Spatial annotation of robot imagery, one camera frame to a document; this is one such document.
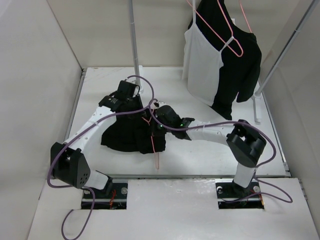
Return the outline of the black hanging garment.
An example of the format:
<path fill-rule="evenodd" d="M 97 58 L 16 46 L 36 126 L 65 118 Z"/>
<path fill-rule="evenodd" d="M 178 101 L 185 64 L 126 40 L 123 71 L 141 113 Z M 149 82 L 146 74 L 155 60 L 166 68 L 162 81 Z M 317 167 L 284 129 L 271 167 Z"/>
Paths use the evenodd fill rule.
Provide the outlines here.
<path fill-rule="evenodd" d="M 234 23 L 233 26 L 244 44 L 244 55 L 242 57 L 232 55 L 228 46 L 222 51 L 223 67 L 219 70 L 218 90 L 211 106 L 226 120 L 232 119 L 233 102 L 246 102 L 254 94 L 262 60 L 256 36 L 243 31 Z"/>

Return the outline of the left rack pole with foot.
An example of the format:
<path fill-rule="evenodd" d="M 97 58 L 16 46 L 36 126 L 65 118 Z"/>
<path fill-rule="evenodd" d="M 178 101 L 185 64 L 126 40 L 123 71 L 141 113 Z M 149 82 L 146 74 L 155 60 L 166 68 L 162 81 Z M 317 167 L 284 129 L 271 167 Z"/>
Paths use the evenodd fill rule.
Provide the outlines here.
<path fill-rule="evenodd" d="M 135 75 L 142 77 L 144 75 L 144 69 L 143 66 L 139 64 L 133 0 L 127 1 L 127 7 L 134 73 Z"/>

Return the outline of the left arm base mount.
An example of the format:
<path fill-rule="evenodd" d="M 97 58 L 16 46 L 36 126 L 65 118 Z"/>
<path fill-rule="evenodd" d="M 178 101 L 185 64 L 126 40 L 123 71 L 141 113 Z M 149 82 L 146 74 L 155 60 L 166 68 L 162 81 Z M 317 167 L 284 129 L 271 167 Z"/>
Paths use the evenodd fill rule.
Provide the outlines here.
<path fill-rule="evenodd" d="M 93 205 L 94 210 L 125 210 L 127 208 L 128 182 L 124 180 L 114 182 L 108 177 L 105 188 L 90 187 L 83 189 L 80 207 L 89 210 Z"/>

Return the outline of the aluminium rail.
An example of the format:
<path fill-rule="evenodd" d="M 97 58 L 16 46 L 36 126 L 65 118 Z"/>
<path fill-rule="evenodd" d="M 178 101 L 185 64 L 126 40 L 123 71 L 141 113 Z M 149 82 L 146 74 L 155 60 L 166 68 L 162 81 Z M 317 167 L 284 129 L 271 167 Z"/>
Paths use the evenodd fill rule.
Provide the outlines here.
<path fill-rule="evenodd" d="M 156 174 L 109 174 L 117 179 L 233 179 L 234 175 L 156 175 Z"/>

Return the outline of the pink hanger with camisole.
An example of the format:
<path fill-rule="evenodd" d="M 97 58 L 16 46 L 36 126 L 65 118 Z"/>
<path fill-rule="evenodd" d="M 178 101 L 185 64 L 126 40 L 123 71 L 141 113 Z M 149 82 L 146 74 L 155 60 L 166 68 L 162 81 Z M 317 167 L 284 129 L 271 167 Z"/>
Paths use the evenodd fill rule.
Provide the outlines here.
<path fill-rule="evenodd" d="M 215 48 L 221 49 L 229 42 L 227 48 L 233 56 L 240 58 L 244 55 L 244 44 L 236 33 L 223 0 L 202 0 L 198 6 L 194 6 L 191 0 L 187 3 L 195 15 L 192 22 Z"/>

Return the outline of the right rack pole with foot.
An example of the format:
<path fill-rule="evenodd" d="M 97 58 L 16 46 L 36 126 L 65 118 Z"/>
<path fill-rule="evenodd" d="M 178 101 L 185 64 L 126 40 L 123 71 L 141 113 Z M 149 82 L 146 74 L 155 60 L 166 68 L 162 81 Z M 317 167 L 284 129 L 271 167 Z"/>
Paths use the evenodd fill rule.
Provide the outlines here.
<path fill-rule="evenodd" d="M 312 0 L 308 7 L 306 8 L 305 12 L 301 16 L 299 22 L 296 24 L 295 28 L 290 33 L 290 36 L 281 49 L 281 52 L 277 54 L 277 58 L 270 67 L 269 71 L 267 72 L 266 76 L 262 78 L 262 82 L 258 82 L 259 87 L 254 92 L 253 96 L 251 97 L 253 101 L 253 113 L 254 113 L 254 121 L 256 124 L 260 124 L 262 121 L 262 92 L 265 86 L 267 85 L 268 81 L 271 79 L 272 75 L 276 71 L 277 67 L 285 57 L 286 53 L 290 49 L 291 45 L 294 43 L 295 39 L 301 32 L 302 28 L 304 27 L 305 23 L 309 19 L 309 17 L 312 15 L 313 11 L 319 4 L 319 0 Z"/>

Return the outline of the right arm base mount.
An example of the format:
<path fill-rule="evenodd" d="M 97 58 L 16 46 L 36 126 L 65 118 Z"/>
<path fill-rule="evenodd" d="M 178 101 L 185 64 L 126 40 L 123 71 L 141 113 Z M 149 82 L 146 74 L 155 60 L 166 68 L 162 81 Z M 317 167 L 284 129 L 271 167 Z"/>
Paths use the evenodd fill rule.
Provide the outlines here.
<path fill-rule="evenodd" d="M 253 180 L 248 187 L 243 188 L 231 179 L 215 181 L 217 205 L 220 210 L 231 209 L 264 209 L 260 194 L 260 184 Z"/>

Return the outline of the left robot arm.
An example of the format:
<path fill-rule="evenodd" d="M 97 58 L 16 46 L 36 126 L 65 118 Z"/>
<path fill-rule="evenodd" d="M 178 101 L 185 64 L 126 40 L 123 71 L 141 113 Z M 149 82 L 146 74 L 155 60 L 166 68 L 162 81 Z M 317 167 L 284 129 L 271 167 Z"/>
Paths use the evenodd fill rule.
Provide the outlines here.
<path fill-rule="evenodd" d="M 120 81 L 118 89 L 98 103 L 80 130 L 64 143 L 53 144 L 50 149 L 51 166 L 48 175 L 64 182 L 67 188 L 94 189 L 100 198 L 109 197 L 113 179 L 90 168 L 89 154 L 101 141 L 103 132 L 116 122 L 120 112 L 137 113 L 143 108 L 139 91 L 139 85 Z"/>

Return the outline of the white camisole top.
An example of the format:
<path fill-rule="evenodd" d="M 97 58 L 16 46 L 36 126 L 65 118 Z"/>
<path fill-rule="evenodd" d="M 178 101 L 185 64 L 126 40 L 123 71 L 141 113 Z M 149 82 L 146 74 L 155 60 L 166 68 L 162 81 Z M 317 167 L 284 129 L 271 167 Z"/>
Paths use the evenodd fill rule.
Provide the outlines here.
<path fill-rule="evenodd" d="M 192 6 L 192 24 L 184 33 L 185 46 L 182 79 L 187 81 L 189 93 L 202 103 L 212 106 L 218 91 L 220 68 L 224 66 L 222 51 L 235 39 L 224 43 L 221 50 L 215 49 L 197 26 L 196 2 Z"/>

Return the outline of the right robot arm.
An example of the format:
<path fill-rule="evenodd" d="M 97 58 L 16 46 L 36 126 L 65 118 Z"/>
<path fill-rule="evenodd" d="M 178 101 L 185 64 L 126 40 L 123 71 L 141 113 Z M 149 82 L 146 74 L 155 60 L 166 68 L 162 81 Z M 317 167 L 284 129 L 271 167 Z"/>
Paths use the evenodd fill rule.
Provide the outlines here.
<path fill-rule="evenodd" d="M 267 141 L 259 131 L 240 119 L 229 126 L 209 126 L 191 117 L 181 118 L 171 106 L 161 102 L 155 104 L 155 117 L 160 122 L 156 129 L 169 132 L 177 139 L 208 141 L 228 146 L 237 161 L 231 191 L 237 197 L 249 192 L 249 185 Z"/>

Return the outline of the rack pole with foot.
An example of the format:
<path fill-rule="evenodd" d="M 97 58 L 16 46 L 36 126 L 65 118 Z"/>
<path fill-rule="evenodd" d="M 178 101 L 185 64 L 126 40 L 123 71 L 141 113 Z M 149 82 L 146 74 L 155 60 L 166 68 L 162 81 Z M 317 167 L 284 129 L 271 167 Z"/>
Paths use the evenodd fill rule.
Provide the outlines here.
<path fill-rule="evenodd" d="M 299 22 L 296 24 L 295 28 L 290 33 L 290 36 L 281 49 L 281 52 L 277 54 L 277 58 L 270 67 L 269 71 L 267 72 L 266 76 L 262 78 L 262 82 L 258 82 L 259 87 L 254 92 L 253 96 L 251 97 L 253 101 L 253 113 L 254 113 L 254 121 L 256 124 L 260 124 L 262 121 L 262 92 L 265 86 L 267 85 L 268 81 L 271 79 L 272 75 L 276 71 L 277 67 L 285 57 L 286 53 L 290 49 L 291 45 L 294 43 L 295 39 L 301 32 L 302 28 L 304 27 L 305 23 L 309 19 L 309 17 L 312 15 L 313 11 L 319 4 L 319 0 L 312 0 L 308 7 L 306 8 L 305 12 L 301 16 Z"/>
<path fill-rule="evenodd" d="M 133 0 L 127 1 L 127 7 L 134 73 L 135 75 L 142 77 L 144 75 L 144 69 L 143 66 L 139 64 Z"/>

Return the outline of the pink hanger under black garment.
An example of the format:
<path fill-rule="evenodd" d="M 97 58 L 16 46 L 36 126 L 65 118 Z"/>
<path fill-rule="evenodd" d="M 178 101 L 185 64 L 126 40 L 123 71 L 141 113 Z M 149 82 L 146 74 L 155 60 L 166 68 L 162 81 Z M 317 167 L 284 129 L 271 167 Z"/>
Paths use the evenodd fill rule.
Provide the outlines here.
<path fill-rule="evenodd" d="M 249 30 L 250 33 L 253 33 L 252 28 L 251 28 L 251 26 L 250 26 L 250 23 L 249 23 L 249 21 L 248 21 L 248 18 L 247 18 L 245 9 L 244 9 L 244 7 L 243 7 L 242 0 L 239 0 L 238 3 L 239 3 L 239 7 L 240 7 L 240 9 L 241 9 L 242 15 L 243 15 L 243 17 L 244 17 L 245 23 L 246 23 L 246 25 L 247 25 L 247 27 L 248 27 L 248 30 Z"/>

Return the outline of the pink wire hanger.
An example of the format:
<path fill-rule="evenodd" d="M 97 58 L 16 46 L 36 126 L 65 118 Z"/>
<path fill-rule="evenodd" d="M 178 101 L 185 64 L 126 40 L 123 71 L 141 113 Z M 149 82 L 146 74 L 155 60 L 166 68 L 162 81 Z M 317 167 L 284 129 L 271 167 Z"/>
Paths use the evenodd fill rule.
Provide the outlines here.
<path fill-rule="evenodd" d="M 143 119 L 149 126 L 151 126 L 151 124 L 150 124 L 151 119 L 147 120 L 147 119 L 144 118 L 144 117 L 142 117 L 142 119 Z M 156 152 L 153 134 L 151 134 L 150 140 L 151 140 L 152 151 L 153 151 L 153 154 L 154 154 L 155 169 L 156 169 L 156 170 L 159 170 L 159 169 L 160 169 L 160 155 L 159 155 L 158 152 Z"/>

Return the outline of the black trousers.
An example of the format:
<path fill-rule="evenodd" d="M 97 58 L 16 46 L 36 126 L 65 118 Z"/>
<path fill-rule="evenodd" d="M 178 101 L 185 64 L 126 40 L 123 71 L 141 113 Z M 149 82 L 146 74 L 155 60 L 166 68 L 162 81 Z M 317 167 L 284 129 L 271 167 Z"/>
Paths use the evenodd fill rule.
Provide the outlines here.
<path fill-rule="evenodd" d="M 120 101 L 107 95 L 98 105 L 100 107 L 109 107 L 112 112 L 118 113 L 116 109 L 120 105 Z M 147 120 L 151 119 L 150 126 L 142 117 Z M 100 144 L 119 152 L 152 154 L 152 134 L 155 151 L 157 153 L 163 152 L 166 148 L 165 134 L 154 131 L 154 122 L 148 110 L 134 114 L 117 115 L 115 123 L 103 132 Z"/>

